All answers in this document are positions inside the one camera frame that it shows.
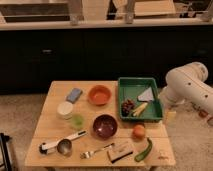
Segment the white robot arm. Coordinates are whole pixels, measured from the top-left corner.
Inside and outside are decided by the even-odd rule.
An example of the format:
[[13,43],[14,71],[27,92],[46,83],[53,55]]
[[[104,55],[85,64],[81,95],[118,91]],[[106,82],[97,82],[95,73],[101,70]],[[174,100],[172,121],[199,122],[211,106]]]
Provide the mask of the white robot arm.
[[183,104],[189,100],[210,114],[207,119],[213,127],[213,87],[205,83],[208,69],[201,62],[192,62],[171,69],[165,77],[166,86],[159,94],[165,109]]

